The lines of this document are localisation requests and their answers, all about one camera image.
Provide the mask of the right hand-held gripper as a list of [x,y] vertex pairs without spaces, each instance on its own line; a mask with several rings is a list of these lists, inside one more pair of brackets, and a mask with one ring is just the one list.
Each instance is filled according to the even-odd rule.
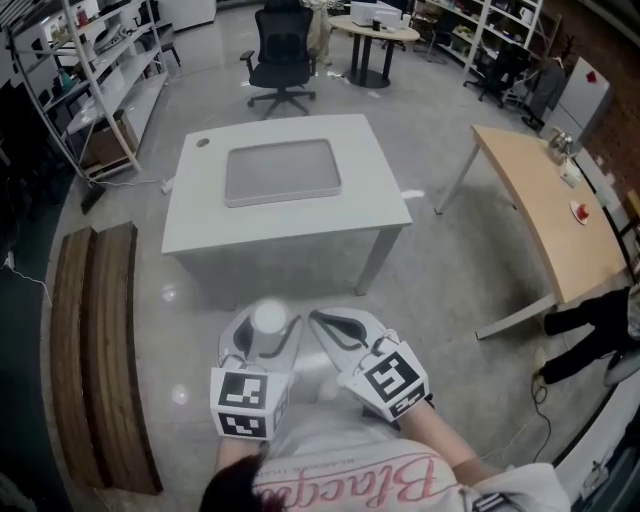
[[309,325],[341,372],[338,385],[386,421],[396,421],[427,396],[427,373],[409,344],[398,343],[370,312],[316,309]]

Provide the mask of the white plastic bottle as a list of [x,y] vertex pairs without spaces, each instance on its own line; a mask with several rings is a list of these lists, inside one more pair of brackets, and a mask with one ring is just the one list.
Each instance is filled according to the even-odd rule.
[[256,302],[250,310],[250,324],[253,329],[251,354],[272,353],[284,337],[291,321],[287,305],[276,298],[264,298]]

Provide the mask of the grey tray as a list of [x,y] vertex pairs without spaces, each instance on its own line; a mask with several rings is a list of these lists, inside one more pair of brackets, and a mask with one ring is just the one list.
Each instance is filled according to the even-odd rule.
[[229,208],[331,197],[341,190],[326,139],[260,144],[228,153],[224,204]]

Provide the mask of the person's left forearm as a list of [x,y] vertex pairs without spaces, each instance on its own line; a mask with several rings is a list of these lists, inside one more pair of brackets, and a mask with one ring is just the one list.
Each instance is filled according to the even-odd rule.
[[218,447],[215,472],[218,473],[243,458],[265,455],[269,448],[268,441],[223,437]]

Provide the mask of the person's right forearm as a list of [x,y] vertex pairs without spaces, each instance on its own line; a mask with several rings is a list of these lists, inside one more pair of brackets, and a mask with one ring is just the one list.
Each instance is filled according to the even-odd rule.
[[436,451],[466,486],[497,476],[501,470],[484,463],[469,444],[422,400],[397,420],[405,437]]

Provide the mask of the person's white printed shirt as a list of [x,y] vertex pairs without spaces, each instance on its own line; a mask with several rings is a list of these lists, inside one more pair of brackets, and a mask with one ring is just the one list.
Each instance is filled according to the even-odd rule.
[[400,426],[302,406],[286,418],[252,489],[283,512],[570,512],[551,464],[499,470],[466,486]]

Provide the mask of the white square table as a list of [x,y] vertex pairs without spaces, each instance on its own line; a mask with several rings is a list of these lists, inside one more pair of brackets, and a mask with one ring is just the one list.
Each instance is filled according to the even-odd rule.
[[[234,150],[320,140],[332,150],[341,190],[328,197],[228,207]],[[394,174],[363,114],[258,121],[186,136],[174,177],[162,253],[181,262],[247,243],[375,230],[355,286],[365,295],[403,228],[412,223]]]

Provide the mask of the light wooden desk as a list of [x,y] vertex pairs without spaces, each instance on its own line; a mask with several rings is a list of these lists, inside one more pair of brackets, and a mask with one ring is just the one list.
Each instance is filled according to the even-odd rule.
[[[474,145],[439,204],[441,215],[457,193],[476,156],[482,152],[523,216],[544,264],[552,291],[529,306],[475,332],[479,340],[509,329],[553,306],[571,303],[627,270],[616,232],[586,181],[571,188],[542,139],[473,125]],[[570,202],[586,204],[590,216],[578,223]]]

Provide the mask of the black office chair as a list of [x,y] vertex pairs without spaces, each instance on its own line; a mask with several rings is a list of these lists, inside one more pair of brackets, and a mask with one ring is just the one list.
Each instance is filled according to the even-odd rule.
[[244,52],[240,61],[246,64],[249,84],[271,92],[249,98],[247,105],[252,108],[258,101],[269,100],[265,120],[284,103],[307,116],[309,110],[298,99],[316,99],[316,93],[306,88],[316,72],[317,61],[317,53],[308,47],[313,10],[301,0],[266,0],[254,19],[259,51]]

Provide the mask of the white metal shelf rack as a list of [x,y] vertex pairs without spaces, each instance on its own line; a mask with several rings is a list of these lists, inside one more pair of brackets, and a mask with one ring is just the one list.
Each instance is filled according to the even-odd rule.
[[[141,172],[139,147],[129,149],[113,115],[126,111],[141,144],[167,84],[154,0],[0,0],[0,35],[50,140],[90,190]],[[125,157],[84,169],[89,137],[104,118]]]

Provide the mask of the black swivel chair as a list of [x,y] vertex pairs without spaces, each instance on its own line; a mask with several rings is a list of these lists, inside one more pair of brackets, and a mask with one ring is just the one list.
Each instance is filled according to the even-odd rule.
[[492,57],[485,48],[479,49],[479,57],[475,60],[476,71],[480,77],[476,81],[465,80],[463,86],[475,86],[479,91],[478,100],[486,95],[497,100],[498,107],[505,105],[505,94],[511,89],[516,79],[531,66],[530,52],[516,44],[506,43]]

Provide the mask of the round wooden table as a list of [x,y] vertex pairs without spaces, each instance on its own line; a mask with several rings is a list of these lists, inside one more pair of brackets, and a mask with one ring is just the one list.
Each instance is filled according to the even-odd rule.
[[[420,38],[419,33],[413,28],[374,30],[370,27],[356,25],[347,15],[330,17],[329,23],[333,29],[350,33],[353,36],[350,68],[341,77],[352,85],[366,89],[388,87],[390,85],[389,74],[395,46],[399,43],[414,43]],[[381,72],[369,69],[370,53],[374,39],[386,42],[386,54]]]

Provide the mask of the white appliance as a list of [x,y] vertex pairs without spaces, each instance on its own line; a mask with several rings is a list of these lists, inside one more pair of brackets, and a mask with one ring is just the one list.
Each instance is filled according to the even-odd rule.
[[396,29],[402,24],[402,11],[381,0],[352,0],[350,20],[361,27],[372,27],[378,21],[384,27]]

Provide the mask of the white cabinet with red sticker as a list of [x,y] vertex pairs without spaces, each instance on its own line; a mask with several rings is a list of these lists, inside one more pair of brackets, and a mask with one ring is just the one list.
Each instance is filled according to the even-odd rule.
[[557,128],[570,134],[574,146],[580,150],[604,117],[611,98],[609,81],[579,57],[563,93],[540,131],[540,137],[550,139]]

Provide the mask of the white shelf rack with goods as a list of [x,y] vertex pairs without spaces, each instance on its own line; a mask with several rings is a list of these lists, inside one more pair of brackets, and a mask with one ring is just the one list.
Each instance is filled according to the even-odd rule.
[[543,0],[411,0],[411,26],[421,34],[416,48],[431,62],[445,54],[478,73],[481,57],[530,47],[542,7]]

